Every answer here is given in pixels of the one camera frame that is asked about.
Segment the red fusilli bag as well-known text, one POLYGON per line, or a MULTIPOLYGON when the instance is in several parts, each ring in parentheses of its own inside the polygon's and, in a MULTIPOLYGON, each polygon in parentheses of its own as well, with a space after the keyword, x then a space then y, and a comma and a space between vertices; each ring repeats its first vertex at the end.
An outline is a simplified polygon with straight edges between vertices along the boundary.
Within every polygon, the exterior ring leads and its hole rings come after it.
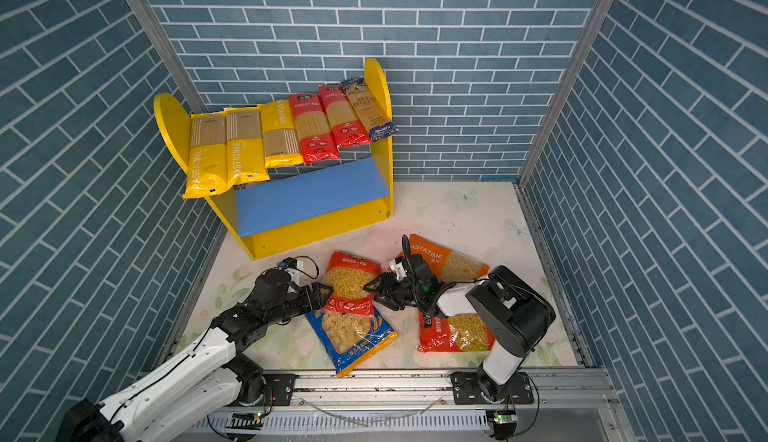
POLYGON ((477 314, 448 318, 419 313, 420 352, 486 352, 495 338, 477 314))

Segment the blue shell pasta bag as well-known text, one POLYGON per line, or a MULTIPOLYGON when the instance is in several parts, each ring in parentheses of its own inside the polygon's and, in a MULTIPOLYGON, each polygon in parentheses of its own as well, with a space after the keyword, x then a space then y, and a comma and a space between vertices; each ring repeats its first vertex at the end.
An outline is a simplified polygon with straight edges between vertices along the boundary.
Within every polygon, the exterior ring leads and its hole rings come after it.
POLYGON ((333 363, 337 378, 348 376, 398 337, 377 309, 372 317, 315 311, 306 319, 333 363))

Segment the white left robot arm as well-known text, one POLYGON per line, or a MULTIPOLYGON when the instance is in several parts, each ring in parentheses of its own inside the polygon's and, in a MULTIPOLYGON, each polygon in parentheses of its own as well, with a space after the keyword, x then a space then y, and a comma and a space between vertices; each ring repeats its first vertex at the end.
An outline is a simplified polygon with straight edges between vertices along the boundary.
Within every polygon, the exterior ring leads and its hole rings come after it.
POLYGON ((170 441, 235 401, 264 398, 263 369, 245 353, 270 326, 321 309, 332 287, 301 285, 298 270, 269 268, 246 298, 140 380, 95 403, 84 399, 63 416, 59 441, 170 441))

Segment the red macaroni bag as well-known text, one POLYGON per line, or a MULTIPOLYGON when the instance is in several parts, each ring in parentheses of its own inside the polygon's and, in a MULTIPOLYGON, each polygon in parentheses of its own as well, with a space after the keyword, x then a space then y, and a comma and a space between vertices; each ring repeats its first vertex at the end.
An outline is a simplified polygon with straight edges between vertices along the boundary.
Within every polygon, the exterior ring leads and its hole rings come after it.
POLYGON ((381 274, 378 262, 343 251, 331 255, 323 283, 333 291, 323 308, 357 317, 373 317, 373 295, 364 286, 381 274))

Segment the red labelled spaghetti bag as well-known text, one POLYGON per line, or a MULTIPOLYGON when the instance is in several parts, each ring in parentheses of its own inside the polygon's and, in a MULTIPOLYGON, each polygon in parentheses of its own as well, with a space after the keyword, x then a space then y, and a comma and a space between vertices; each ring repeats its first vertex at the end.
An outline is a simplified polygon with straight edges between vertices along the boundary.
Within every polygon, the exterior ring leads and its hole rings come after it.
POLYGON ((340 160, 341 156, 319 96, 293 94, 289 103, 304 164, 340 160))

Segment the yellow Pastatime spaghetti bag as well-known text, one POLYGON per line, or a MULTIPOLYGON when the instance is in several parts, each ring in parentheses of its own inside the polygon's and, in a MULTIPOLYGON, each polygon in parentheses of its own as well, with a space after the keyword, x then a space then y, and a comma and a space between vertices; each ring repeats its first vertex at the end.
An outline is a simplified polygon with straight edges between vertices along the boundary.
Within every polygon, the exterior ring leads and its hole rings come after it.
POLYGON ((193 116, 183 198, 218 195, 228 189, 226 118, 222 113, 193 116))
POLYGON ((270 180, 257 108, 226 110, 226 162, 230 187, 270 180))

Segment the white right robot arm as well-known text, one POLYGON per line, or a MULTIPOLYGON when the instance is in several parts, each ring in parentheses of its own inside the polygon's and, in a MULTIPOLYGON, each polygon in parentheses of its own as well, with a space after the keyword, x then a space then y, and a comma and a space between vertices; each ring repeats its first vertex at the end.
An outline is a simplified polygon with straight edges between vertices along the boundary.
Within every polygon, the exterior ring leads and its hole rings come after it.
POLYGON ((503 265, 474 280, 439 280, 406 235, 402 255, 363 289, 394 311, 413 306, 432 319, 479 316, 494 338, 477 369, 479 389, 491 403, 510 399, 513 377, 556 319, 549 301, 503 265))

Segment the dark labelled spaghetti bag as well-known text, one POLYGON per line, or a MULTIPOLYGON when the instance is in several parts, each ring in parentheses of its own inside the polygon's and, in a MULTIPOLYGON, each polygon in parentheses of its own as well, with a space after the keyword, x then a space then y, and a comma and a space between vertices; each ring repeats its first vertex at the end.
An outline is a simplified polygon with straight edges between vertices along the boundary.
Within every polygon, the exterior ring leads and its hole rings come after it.
POLYGON ((378 104, 363 78, 343 80, 341 86, 372 142, 378 142, 396 134, 397 127, 392 118, 378 104))

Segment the orange macaroni bag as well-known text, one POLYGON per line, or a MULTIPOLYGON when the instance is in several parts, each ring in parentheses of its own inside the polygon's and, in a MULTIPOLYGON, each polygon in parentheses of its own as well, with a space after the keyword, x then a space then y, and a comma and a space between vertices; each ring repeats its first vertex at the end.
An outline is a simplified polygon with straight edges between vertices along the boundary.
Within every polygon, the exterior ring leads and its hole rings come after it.
POLYGON ((432 273, 444 283, 469 282, 489 272, 489 266, 462 252, 432 242, 417 234, 408 236, 411 252, 425 260, 432 273))

